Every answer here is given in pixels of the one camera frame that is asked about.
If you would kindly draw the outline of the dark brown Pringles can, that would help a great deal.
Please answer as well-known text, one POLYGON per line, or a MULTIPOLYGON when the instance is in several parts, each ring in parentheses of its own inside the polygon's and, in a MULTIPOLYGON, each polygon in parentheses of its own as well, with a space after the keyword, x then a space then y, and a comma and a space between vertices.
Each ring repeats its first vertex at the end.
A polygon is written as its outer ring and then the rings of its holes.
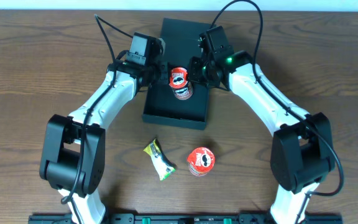
POLYGON ((188 80, 187 70, 183 67, 171 69, 169 86, 179 100, 187 100, 193 95, 193 85, 188 80))

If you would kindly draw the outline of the black gift box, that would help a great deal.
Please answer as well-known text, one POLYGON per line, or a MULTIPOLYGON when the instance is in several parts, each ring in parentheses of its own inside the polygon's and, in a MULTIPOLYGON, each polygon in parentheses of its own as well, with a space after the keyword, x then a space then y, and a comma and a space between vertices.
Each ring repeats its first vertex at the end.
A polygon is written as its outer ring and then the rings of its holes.
MULTIPOLYGON (((160 37, 166 43, 163 59, 175 67, 186 68, 192 57, 199 57, 199 35, 209 24, 165 18, 160 37)), ((187 100, 175 97, 169 85, 152 85, 145 100, 142 120, 181 128, 204 130, 207 124, 209 90, 193 85, 193 95, 187 100)))

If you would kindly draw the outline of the red Pringles can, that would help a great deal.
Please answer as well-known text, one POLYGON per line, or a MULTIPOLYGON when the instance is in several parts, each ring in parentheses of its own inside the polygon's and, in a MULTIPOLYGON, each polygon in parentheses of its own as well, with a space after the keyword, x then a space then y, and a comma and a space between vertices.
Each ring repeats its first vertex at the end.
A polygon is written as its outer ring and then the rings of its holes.
POLYGON ((215 155, 207 147, 194 149, 187 157, 190 172, 201 177, 212 170, 215 163, 215 155))

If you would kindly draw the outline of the green white snack packet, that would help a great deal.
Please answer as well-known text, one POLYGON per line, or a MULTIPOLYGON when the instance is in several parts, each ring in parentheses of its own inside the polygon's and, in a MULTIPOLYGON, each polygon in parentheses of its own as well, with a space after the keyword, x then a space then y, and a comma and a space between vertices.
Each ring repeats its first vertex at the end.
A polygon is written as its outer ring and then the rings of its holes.
POLYGON ((157 138, 153 139, 143 151, 150 156, 160 181, 165 180, 176 171, 175 165, 163 153, 157 138))

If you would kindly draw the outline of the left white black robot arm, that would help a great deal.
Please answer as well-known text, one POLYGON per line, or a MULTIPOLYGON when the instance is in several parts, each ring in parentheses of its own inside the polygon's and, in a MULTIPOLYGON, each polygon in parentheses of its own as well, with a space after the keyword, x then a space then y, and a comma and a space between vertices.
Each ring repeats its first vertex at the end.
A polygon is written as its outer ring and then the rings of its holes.
POLYGON ((62 195, 71 215, 59 223, 102 223, 106 207, 98 185, 105 166, 106 131, 140 88, 168 83, 166 61, 149 65, 115 60, 100 87, 68 116, 53 115, 46 127, 39 175, 62 195))

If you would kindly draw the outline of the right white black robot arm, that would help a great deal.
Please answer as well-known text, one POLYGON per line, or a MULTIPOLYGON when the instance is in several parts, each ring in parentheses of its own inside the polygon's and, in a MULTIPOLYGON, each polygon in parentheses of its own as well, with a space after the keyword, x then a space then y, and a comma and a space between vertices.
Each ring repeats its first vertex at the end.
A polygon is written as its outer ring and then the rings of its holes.
POLYGON ((270 207, 275 223, 303 223, 312 196, 332 197, 340 192, 317 190, 335 168, 340 172, 339 181, 344 181, 327 116, 312 115, 289 100, 247 52, 192 57, 189 69, 190 81, 213 87, 224 85, 239 96, 270 131, 270 168, 278 182, 270 207))

